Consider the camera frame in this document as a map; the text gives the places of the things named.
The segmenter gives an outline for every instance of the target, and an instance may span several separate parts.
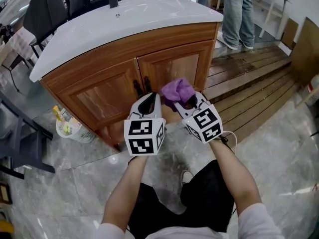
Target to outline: white sneaker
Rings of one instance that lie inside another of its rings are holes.
[[[238,47],[231,46],[227,42],[225,42],[225,40],[223,38],[223,33],[220,31],[218,31],[218,33],[217,33],[217,40],[222,42],[223,44],[225,44],[228,48],[230,48],[232,50],[238,50]]]
[[[240,41],[245,46],[246,49],[252,50],[254,48],[252,46],[247,46],[241,39],[240,39]]]
[[[183,186],[185,183],[188,183],[192,180],[194,176],[192,175],[192,173],[188,170],[184,170],[182,171],[181,175],[180,175],[180,183]]]

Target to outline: cabinet handle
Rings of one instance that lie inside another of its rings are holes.
[[[139,82],[137,80],[133,80],[133,85],[134,85],[134,88],[136,89],[136,92],[138,93],[139,98],[143,96],[144,93],[143,93],[143,90],[141,89]]]
[[[152,92],[151,82],[147,76],[144,77],[144,85],[147,93]]]

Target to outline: purple cloth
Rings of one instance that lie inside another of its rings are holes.
[[[177,111],[173,105],[174,102],[179,102],[184,107],[187,101],[195,95],[195,90],[186,78],[178,78],[167,83],[162,87],[161,92],[165,97],[165,104],[174,112]]]

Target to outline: forearm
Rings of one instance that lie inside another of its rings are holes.
[[[102,223],[126,230],[139,193],[147,156],[132,160],[106,202]]]
[[[261,203],[256,182],[234,153],[219,140],[210,146],[216,156],[225,184],[233,196],[238,215],[248,206]]]

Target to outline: white laundry basket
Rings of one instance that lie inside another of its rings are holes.
[[[61,114],[63,117],[72,117],[72,115],[66,109],[62,109]],[[66,132],[63,129],[63,125],[64,121],[56,120],[55,128],[59,136],[62,138],[70,138],[80,143],[89,143],[95,138],[95,134],[87,130],[83,125],[75,128],[71,127],[70,132]]]

